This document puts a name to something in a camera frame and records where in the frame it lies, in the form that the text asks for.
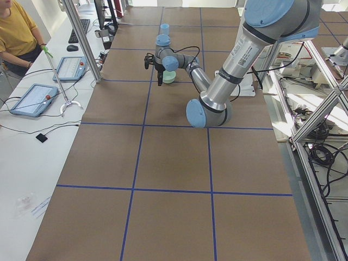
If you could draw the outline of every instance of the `white table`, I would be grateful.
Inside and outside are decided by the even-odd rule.
[[[96,19],[96,14],[95,12],[94,14],[81,12],[80,17],[91,20],[87,38],[93,54],[97,58],[99,52],[104,51],[104,48],[101,39],[96,38],[94,34],[94,30],[98,29],[97,26],[92,25]],[[47,45],[54,56],[52,61],[55,66],[58,65],[63,56],[83,55],[81,48],[77,52],[66,50],[71,28],[69,20],[66,19]],[[48,68],[48,60],[42,52],[29,72]],[[11,94],[11,97],[22,96],[34,83],[58,87],[52,81],[52,76],[52,71],[46,71],[25,77]],[[64,83],[64,87],[68,88],[71,84]],[[88,105],[94,85],[94,78],[90,71],[76,84],[79,95],[75,100],[79,101],[84,109]],[[76,95],[73,88],[66,93],[70,99]],[[9,100],[7,104],[11,108],[15,102],[16,99],[13,99]],[[64,103],[63,96],[57,96],[44,114],[59,115],[60,106]],[[79,121],[85,112],[84,109],[72,105],[66,109],[64,117],[38,118],[14,116],[9,112],[0,112],[0,125],[32,132],[54,124]],[[52,195],[77,130],[77,127],[59,128],[49,133],[48,140],[41,143],[35,138],[38,133],[20,134],[0,127],[0,260],[26,260],[44,215],[35,218],[30,212],[27,212],[18,216],[16,200],[33,193],[36,198],[34,202],[36,206]]]

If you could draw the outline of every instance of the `blue cup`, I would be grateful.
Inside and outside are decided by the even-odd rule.
[[[160,34],[169,35],[169,24],[163,23],[160,26]]]

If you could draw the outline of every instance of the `computer mouse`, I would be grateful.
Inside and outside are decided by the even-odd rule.
[[[68,52],[74,52],[74,51],[77,51],[77,50],[78,50],[78,46],[76,46],[76,45],[68,45],[67,48],[66,48],[66,50],[67,50]]]

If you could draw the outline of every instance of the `blue joint cap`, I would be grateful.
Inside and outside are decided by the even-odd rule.
[[[287,37],[282,37],[278,40],[278,42],[291,42],[291,41],[299,41],[299,40],[311,40],[315,38],[319,34],[319,26],[315,27],[311,30],[293,34]]]
[[[169,72],[175,71],[179,68],[178,59],[176,59],[174,56],[166,56],[163,58],[162,65]]]
[[[295,0],[249,0],[245,5],[245,21],[252,27],[263,28],[279,21]]]
[[[170,38],[168,35],[160,34],[156,37],[156,45],[158,46],[168,46],[170,45]]]
[[[187,104],[186,117],[191,126],[195,128],[204,128],[206,126],[206,113],[204,112],[202,104],[197,99],[193,99]]]

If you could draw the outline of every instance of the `stand base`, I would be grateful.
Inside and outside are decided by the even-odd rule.
[[[65,108],[69,107],[70,105],[73,105],[73,104],[76,104],[77,106],[79,106],[81,109],[82,106],[79,102],[77,101],[66,101],[66,103],[64,103],[61,107],[60,107],[60,115],[63,117],[63,114],[64,114],[64,111],[65,111]]]
[[[330,57],[330,55],[332,55],[337,50],[337,47],[322,47],[321,49],[326,57]],[[330,62],[338,66],[348,65],[348,61],[342,61],[339,57],[336,56],[330,57]]]

